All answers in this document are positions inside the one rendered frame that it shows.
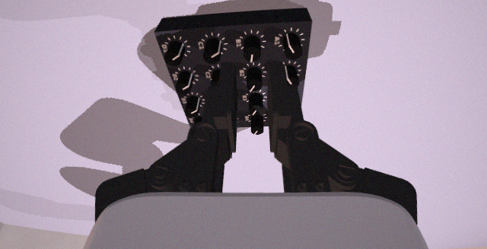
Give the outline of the black knob box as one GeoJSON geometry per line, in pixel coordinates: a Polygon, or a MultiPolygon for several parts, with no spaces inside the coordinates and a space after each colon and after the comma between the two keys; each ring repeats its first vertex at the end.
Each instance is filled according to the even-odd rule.
{"type": "Polygon", "coordinates": [[[311,27],[306,8],[287,8],[162,18],[154,34],[190,127],[202,121],[221,63],[231,62],[237,127],[259,135],[269,126],[269,64],[283,62],[286,83],[298,86],[302,105],[311,27]]]}

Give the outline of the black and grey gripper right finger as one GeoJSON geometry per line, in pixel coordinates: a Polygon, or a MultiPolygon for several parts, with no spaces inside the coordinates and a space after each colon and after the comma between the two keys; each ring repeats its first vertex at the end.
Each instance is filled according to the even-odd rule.
{"type": "Polygon", "coordinates": [[[382,196],[404,207],[418,225],[414,186],[399,177],[362,169],[319,139],[317,128],[304,120],[298,86],[286,84],[283,62],[269,64],[267,108],[270,152],[282,164],[284,193],[382,196]]]}

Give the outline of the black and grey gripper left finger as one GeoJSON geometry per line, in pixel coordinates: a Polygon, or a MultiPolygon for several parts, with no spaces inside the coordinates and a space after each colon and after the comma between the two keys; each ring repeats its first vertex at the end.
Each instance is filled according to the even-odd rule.
{"type": "Polygon", "coordinates": [[[95,221],[111,203],[140,193],[222,193],[224,164],[236,153],[237,77],[222,62],[218,86],[208,86],[202,121],[187,140],[144,168],[105,180],[95,193],[95,221]]]}

